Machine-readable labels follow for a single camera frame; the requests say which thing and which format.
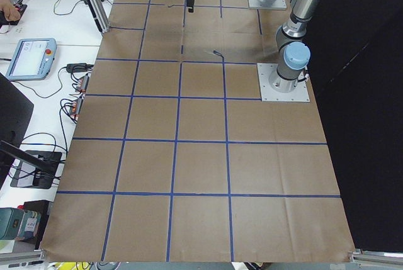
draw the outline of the tablet device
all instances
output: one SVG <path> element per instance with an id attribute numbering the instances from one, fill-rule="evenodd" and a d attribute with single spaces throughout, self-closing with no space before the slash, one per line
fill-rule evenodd
<path id="1" fill-rule="evenodd" d="M 41 80 L 46 77 L 56 53 L 54 38 L 21 39 L 8 67 L 10 81 Z"/>

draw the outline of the human hand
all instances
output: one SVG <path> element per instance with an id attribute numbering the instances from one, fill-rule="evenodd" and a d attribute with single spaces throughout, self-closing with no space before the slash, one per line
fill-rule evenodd
<path id="1" fill-rule="evenodd" d="M 8 0 L 0 0 L 0 10 L 4 12 L 7 21 L 16 21 L 21 18 L 20 12 Z"/>

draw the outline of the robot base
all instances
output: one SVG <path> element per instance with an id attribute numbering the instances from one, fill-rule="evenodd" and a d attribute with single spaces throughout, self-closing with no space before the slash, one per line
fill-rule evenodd
<path id="1" fill-rule="evenodd" d="M 305 82 L 299 82 L 290 93 L 280 93 L 274 90 L 269 83 L 270 74 L 277 69 L 278 64 L 258 64 L 258 76 L 262 101 L 271 102 L 304 102 L 308 103 L 309 95 Z"/>
<path id="2" fill-rule="evenodd" d="M 285 0 L 267 0 L 261 3 L 258 0 L 248 0 L 250 9 L 286 10 Z"/>

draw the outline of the metal bracket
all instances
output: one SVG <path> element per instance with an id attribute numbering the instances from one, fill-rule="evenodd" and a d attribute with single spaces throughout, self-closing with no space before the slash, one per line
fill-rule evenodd
<path id="1" fill-rule="evenodd" d="M 306 83 L 299 82 L 297 87 L 290 93 L 279 93 L 269 83 L 270 74 L 277 69 L 278 64 L 258 64 L 258 76 L 262 101 L 271 102 L 310 102 Z"/>
<path id="2" fill-rule="evenodd" d="M 250 9 L 286 10 L 285 0 L 267 0 L 261 3 L 258 0 L 248 0 Z"/>

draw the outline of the blue joint cap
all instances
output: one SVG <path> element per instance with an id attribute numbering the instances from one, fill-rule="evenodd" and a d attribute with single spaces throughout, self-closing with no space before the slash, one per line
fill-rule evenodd
<path id="1" fill-rule="evenodd" d="M 284 51 L 284 61 L 293 70 L 302 70 L 309 62 L 309 47 L 302 42 L 292 42 L 286 46 Z"/>

